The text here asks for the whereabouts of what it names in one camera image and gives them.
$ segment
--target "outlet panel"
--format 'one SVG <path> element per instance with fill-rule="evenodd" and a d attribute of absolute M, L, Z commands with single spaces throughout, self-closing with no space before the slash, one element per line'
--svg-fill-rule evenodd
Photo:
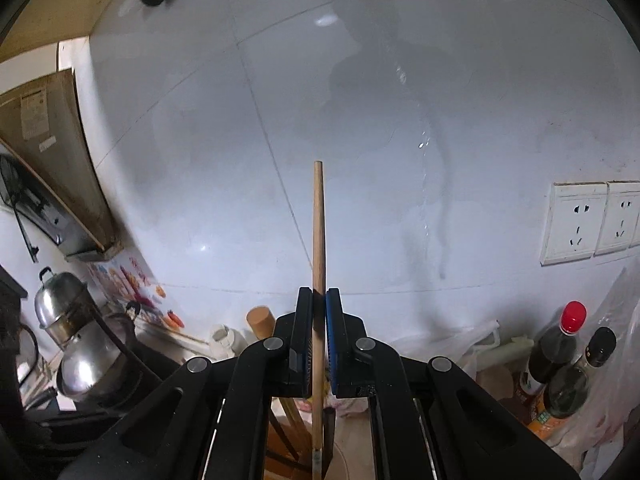
<path fill-rule="evenodd" d="M 640 182 L 609 182 L 596 254 L 629 247 L 640 214 Z"/>
<path fill-rule="evenodd" d="M 607 204 L 607 184 L 554 184 L 549 198 L 540 263 L 590 258 Z"/>

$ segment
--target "stainless steel pot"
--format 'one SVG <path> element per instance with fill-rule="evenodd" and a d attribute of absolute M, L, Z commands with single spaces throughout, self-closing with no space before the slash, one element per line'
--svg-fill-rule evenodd
<path fill-rule="evenodd" d="M 136 335 L 128 316 L 112 314 L 104 321 L 127 348 L 134 346 Z M 56 377 L 58 390 L 72 400 L 99 402 L 122 386 L 129 369 L 127 362 L 93 320 L 69 340 Z"/>
<path fill-rule="evenodd" d="M 52 277 L 42 282 L 44 275 Z M 47 332 L 60 348 L 73 334 L 92 320 L 89 306 L 95 305 L 86 284 L 71 272 L 54 274 L 50 267 L 40 271 L 42 287 L 34 300 L 40 328 Z"/>

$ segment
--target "pot lid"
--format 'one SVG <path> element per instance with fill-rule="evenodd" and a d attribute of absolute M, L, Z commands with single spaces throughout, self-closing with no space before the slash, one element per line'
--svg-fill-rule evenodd
<path fill-rule="evenodd" d="M 75 299 L 85 288 L 84 283 L 71 272 L 54 274 L 50 267 L 45 267 L 40 271 L 40 281 L 46 272 L 50 272 L 52 277 L 46 282 L 42 282 L 33 301 L 41 328 L 48 328 L 65 312 L 68 312 Z"/>
<path fill-rule="evenodd" d="M 116 315 L 104 321 L 118 339 L 131 345 L 134 333 L 129 318 Z M 64 392 L 67 395 L 87 392 L 104 377 L 120 353 L 95 320 L 83 326 L 69 341 L 60 363 Z"/>

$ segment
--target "bottle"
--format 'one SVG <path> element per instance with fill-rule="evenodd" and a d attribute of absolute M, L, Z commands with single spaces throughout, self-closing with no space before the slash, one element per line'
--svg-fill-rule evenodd
<path fill-rule="evenodd" d="M 530 408 L 528 428 L 542 440 L 562 426 L 587 400 L 593 373 L 616 349 L 616 335 L 606 326 L 596 330 L 584 355 L 561 368 Z"/>
<path fill-rule="evenodd" d="M 570 363 L 577 346 L 575 333 L 587 317 L 587 309 L 579 301 L 566 304 L 560 323 L 546 330 L 534 345 L 527 366 L 520 373 L 515 397 L 523 404 L 531 402 L 551 377 Z"/>

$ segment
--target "pot lid handle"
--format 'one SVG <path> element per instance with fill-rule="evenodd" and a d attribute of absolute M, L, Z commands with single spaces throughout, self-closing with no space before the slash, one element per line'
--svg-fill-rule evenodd
<path fill-rule="evenodd" d="M 40 274 L 38 274 L 38 277 L 40 279 L 40 281 L 42 282 L 42 284 L 44 285 L 44 282 L 42 281 L 42 277 L 47 273 L 50 272 L 52 276 L 55 276 L 55 273 L 53 272 L 53 270 L 51 270 L 51 267 L 45 267 L 44 269 L 42 269 L 40 271 Z"/>

